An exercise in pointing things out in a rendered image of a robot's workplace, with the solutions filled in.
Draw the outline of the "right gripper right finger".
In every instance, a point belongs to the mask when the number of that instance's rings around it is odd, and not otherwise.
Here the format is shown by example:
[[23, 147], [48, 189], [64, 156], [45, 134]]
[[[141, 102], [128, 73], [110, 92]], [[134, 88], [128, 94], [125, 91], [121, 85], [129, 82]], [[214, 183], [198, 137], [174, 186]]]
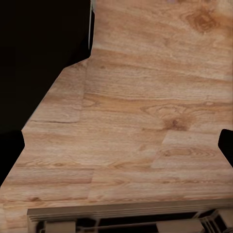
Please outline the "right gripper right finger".
[[218, 147], [233, 167], [233, 131], [227, 129], [221, 131]]

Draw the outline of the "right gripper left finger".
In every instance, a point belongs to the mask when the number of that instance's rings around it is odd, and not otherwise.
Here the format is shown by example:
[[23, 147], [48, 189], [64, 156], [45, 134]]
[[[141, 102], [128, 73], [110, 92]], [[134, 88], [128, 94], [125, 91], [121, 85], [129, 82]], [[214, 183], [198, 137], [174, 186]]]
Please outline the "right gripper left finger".
[[0, 187], [25, 147], [20, 129], [0, 134]]

